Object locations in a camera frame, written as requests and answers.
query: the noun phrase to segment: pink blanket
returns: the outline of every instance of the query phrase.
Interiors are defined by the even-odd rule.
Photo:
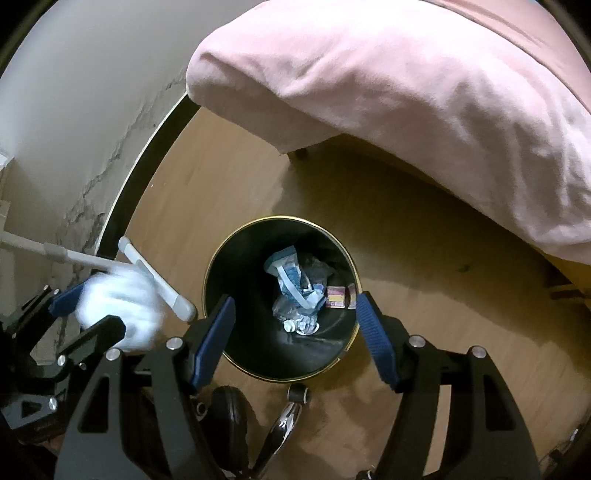
[[[591,264],[591,115],[540,61],[427,2],[272,0],[203,40],[187,91],[282,152],[362,138]]]

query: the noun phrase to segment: gloved hand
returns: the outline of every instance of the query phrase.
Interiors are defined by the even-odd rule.
[[[115,347],[128,352],[150,349],[164,319],[154,279],[134,265],[90,277],[84,284],[76,317],[83,328],[88,328],[107,315],[118,316],[125,323],[125,338]]]

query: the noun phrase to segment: black wheel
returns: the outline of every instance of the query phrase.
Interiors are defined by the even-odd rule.
[[[310,389],[303,383],[293,383],[287,391],[287,400],[306,405],[310,402]]]

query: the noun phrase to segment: white wall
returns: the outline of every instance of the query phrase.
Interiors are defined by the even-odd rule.
[[[59,0],[0,77],[0,148],[15,157],[6,230],[92,251],[135,157],[183,94],[193,50],[257,3]],[[14,273],[4,306],[73,281],[70,267],[33,255],[15,255]]]

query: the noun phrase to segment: trash can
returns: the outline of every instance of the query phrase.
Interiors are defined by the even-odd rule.
[[[214,254],[203,287],[207,314],[222,294],[236,301],[236,324],[224,355],[243,372],[271,382],[304,380],[329,369],[347,352],[359,329],[354,309],[324,307],[313,335],[284,330],[272,313],[281,295],[279,285],[263,264],[290,245],[325,262],[342,283],[361,291],[345,247],[322,227],[289,216],[253,220],[232,233]]]

